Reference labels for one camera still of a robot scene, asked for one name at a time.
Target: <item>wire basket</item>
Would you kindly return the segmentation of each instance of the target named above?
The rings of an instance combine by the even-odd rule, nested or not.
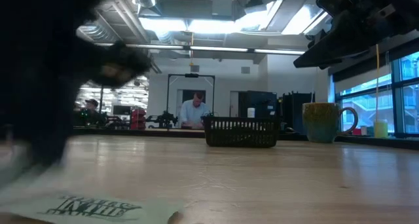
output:
[[[205,138],[214,147],[269,148],[276,145],[278,123],[273,119],[202,117]]]

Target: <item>window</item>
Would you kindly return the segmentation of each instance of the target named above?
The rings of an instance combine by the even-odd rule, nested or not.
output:
[[[400,59],[401,80],[409,80],[419,77],[418,68],[419,52]]]
[[[419,133],[419,84],[403,87],[403,111],[406,133]]]
[[[353,107],[356,110],[359,119],[357,128],[374,125],[376,118],[375,93],[343,99],[342,107]],[[388,132],[394,132],[393,96],[390,90],[378,94],[378,119],[386,119],[388,122]],[[353,121],[353,115],[351,113],[343,112],[342,130],[349,129],[352,126]]]
[[[374,89],[376,87],[376,82],[377,80],[371,80],[368,81],[366,83],[363,83],[361,85],[357,85],[352,87],[351,89],[347,89],[344,90],[340,93],[341,96],[347,95],[347,94],[352,94],[352,93],[356,93],[356,92],[360,92],[363,90],[368,90],[368,89]],[[379,86],[385,86],[387,84],[391,84],[392,83],[392,75],[391,74],[387,74],[385,76],[382,76],[380,78],[378,78],[378,85]]]

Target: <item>table surface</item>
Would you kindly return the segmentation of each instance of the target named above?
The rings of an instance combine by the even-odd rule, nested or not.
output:
[[[217,148],[204,139],[79,136],[69,142],[64,173],[79,175],[70,190],[82,185],[84,192],[126,200],[181,200],[182,223],[419,220],[415,151],[304,141]],[[0,223],[38,222],[2,215]]]

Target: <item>mug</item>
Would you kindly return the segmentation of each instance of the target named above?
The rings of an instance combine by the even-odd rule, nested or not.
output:
[[[354,124],[348,130],[339,132],[340,116],[345,110],[354,114]],[[358,114],[351,107],[340,109],[338,103],[304,103],[302,105],[302,120],[309,141],[333,143],[337,135],[345,135],[356,128]]]

